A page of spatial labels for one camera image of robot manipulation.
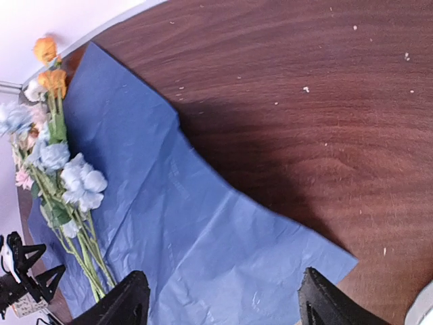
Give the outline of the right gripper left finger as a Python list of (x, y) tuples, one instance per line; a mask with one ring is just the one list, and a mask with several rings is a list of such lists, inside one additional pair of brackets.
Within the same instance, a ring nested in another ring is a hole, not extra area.
[(132, 271), (100, 302), (73, 319), (76, 325), (146, 325), (150, 288), (142, 271)]

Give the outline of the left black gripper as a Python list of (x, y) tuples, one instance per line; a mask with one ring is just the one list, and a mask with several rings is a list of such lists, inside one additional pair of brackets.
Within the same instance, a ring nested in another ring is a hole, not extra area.
[[(12, 232), (7, 236), (6, 243), (12, 252), (13, 270), (16, 274), (24, 274), (41, 258), (46, 251), (45, 244), (24, 245), (20, 235)], [(59, 265), (30, 279), (28, 292), (38, 303), (41, 300), (50, 303), (66, 267)], [(4, 274), (0, 278), (1, 308), (8, 308), (24, 296), (24, 285), (16, 282), (11, 274)]]

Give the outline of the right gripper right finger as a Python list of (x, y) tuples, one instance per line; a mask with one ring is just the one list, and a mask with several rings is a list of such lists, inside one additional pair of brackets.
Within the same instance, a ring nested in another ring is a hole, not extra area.
[(313, 267), (304, 271), (298, 290), (303, 324), (362, 325), (387, 322), (356, 304)]

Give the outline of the blue wrapping paper sheet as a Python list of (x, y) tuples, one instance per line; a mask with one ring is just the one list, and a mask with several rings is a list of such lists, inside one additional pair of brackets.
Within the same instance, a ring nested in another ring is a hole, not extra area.
[(64, 101), (71, 156), (108, 186), (92, 219), (113, 276), (148, 279), (150, 324), (295, 324), (306, 268), (333, 283), (357, 265), (320, 234), (232, 188), (177, 112), (96, 44)]

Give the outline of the cream rose fake flower stem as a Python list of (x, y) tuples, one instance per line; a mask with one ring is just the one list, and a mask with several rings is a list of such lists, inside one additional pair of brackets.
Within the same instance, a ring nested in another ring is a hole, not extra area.
[(46, 93), (47, 89), (37, 79), (29, 81), (28, 87), (24, 90), (24, 95), (30, 102), (44, 102)]

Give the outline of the orange fake flower stem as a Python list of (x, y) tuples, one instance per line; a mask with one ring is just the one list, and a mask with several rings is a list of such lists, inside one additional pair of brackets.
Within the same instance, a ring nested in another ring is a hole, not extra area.
[(62, 69), (57, 44), (51, 37), (36, 41), (33, 53), (45, 66), (37, 80), (47, 89), (48, 117), (27, 161), (39, 187), (40, 210), (65, 251), (75, 257), (97, 298), (113, 279), (97, 243), (91, 212), (101, 206), (108, 182), (84, 156), (71, 157), (66, 139), (63, 100), (67, 73)]

